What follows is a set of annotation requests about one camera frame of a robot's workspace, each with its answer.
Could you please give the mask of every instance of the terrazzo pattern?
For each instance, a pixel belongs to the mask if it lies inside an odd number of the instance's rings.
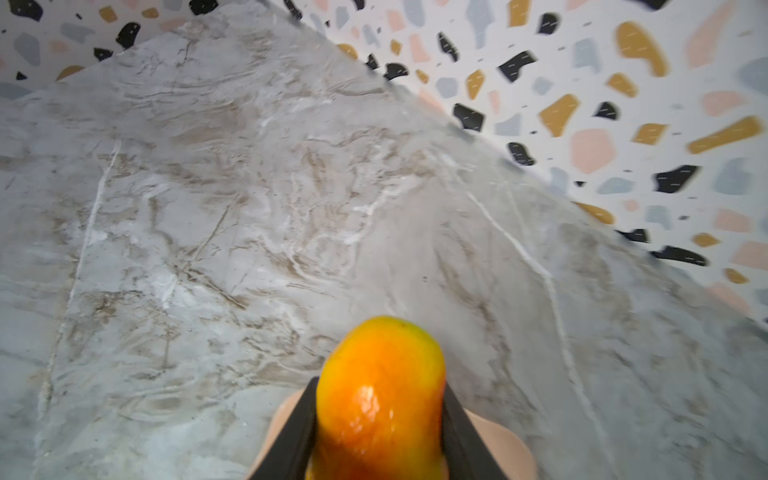
[[[217,0],[8,0],[0,8],[0,104],[218,5]]]
[[[768,323],[768,3],[275,3]]]
[[[383,313],[542,480],[768,477],[767,334],[289,18],[0,110],[3,480],[241,480]]]

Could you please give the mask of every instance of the orange mango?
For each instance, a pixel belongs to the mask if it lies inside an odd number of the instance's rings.
[[[445,360],[403,319],[377,316],[350,332],[317,384],[312,480],[448,478],[440,447]]]

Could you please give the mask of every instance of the peach-colored handle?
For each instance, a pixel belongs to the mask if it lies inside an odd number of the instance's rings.
[[[272,422],[270,422],[270,427],[266,431],[266,438],[261,445],[259,455],[256,456],[256,460],[253,462],[253,466],[246,478],[249,478],[259,467],[261,461],[264,460],[264,456],[275,442],[277,434],[280,433],[280,430],[283,429],[283,426],[288,421],[288,417],[293,412],[293,407],[298,403],[302,393],[304,393],[303,390],[292,393],[277,407],[275,416],[272,418]],[[509,480],[536,480],[536,461],[531,451],[525,446],[525,443],[520,440],[520,437],[498,423],[486,420],[467,409],[465,411],[485,446],[488,447],[494,460]]]

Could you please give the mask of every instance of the marble veining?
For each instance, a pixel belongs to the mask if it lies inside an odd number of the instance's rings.
[[[0,124],[7,478],[242,478],[382,313],[540,478],[768,475],[764,332],[282,12],[224,6]]]

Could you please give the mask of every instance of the white vein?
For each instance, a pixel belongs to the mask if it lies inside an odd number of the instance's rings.
[[[571,384],[574,387],[574,391],[576,392],[576,396],[579,399],[581,408],[584,410],[584,413],[594,424],[595,431],[598,434],[598,441],[600,442],[603,448],[603,451],[605,452],[608,462],[611,464],[611,467],[614,470],[614,472],[616,472],[616,464],[614,462],[613,449],[611,449],[609,446],[610,443],[608,441],[608,436],[605,433],[605,430],[603,429],[603,425],[600,422],[600,419],[598,418],[598,414],[594,410],[592,401],[589,399],[589,397],[587,397],[587,393],[584,390],[584,383],[581,381],[581,377],[579,376],[578,371],[576,370],[576,362],[574,360],[573,352],[571,351],[571,345],[568,340],[568,334],[565,332],[565,324],[563,322],[562,316],[560,315],[560,309],[558,307],[557,292],[554,289],[552,274],[549,273],[549,270],[545,269],[544,266],[538,262],[538,260],[536,260],[530,253],[528,253],[528,251],[525,249],[525,247],[523,247],[523,245],[518,241],[518,239],[514,238],[507,230],[504,230],[504,228],[496,221],[496,219],[491,215],[491,213],[488,212],[488,209],[485,208],[485,205],[483,205],[480,202],[480,200],[478,200],[477,197],[475,197],[475,195],[472,194],[472,192],[467,192],[467,195],[469,196],[470,200],[472,200],[472,202],[474,202],[475,205],[478,206],[478,208],[480,209],[482,214],[485,216],[485,218],[488,219],[489,222],[491,222],[491,225],[493,225],[493,227],[496,230],[498,230],[505,237],[507,237],[507,240],[509,240],[512,243],[512,245],[515,246],[515,249],[517,249],[517,251],[520,253],[520,256],[522,257],[522,259],[536,273],[541,275],[542,279],[544,279],[544,283],[547,286],[547,291],[549,292],[549,299],[552,304],[552,310],[554,313],[554,323],[558,331],[558,337],[560,339],[560,350],[563,356],[565,370],[568,373],[568,379],[570,380]]]
[[[121,148],[122,142],[120,140],[116,141],[114,144],[114,148],[112,149],[112,158],[110,159],[109,165],[106,169],[104,169],[104,173],[101,175],[101,179],[98,181],[98,187],[96,189],[96,198],[94,199],[93,206],[91,206],[91,214],[88,216],[88,222],[85,224],[85,232],[83,234],[83,240],[82,240],[82,246],[80,247],[80,258],[78,259],[78,265],[74,269],[74,279],[72,280],[72,286],[69,290],[69,296],[67,299],[67,306],[64,310],[64,315],[66,320],[67,314],[69,312],[69,306],[72,303],[72,299],[74,298],[74,291],[75,287],[78,284],[78,280],[80,278],[80,271],[83,267],[83,261],[85,258],[85,249],[88,248],[88,246],[91,244],[91,237],[94,234],[94,223],[96,223],[96,214],[98,213],[99,207],[101,206],[101,198],[104,196],[104,186],[107,184],[107,179],[109,178],[109,173],[112,170],[112,167],[114,166],[114,162],[117,160],[118,155],[120,154],[120,148]],[[51,401],[51,395],[53,393],[53,385],[51,384],[51,376],[53,374],[53,368],[56,363],[56,352],[58,351],[58,344],[61,342],[61,338],[64,335],[64,331],[66,330],[67,323],[66,321],[61,323],[61,326],[58,329],[58,332],[56,333],[56,340],[54,341],[53,350],[51,351],[51,356],[48,358],[48,368],[45,372],[45,380],[43,381],[43,385],[40,388],[40,394],[38,395],[38,424],[42,423],[42,420],[45,416],[45,413],[48,411],[48,406]],[[42,443],[44,435],[44,429],[39,428],[38,433],[35,436],[35,447],[37,450],[37,455],[35,456],[35,463],[32,468],[32,473],[30,475],[30,478],[35,478],[37,475],[38,470],[38,460],[40,459],[40,446]]]

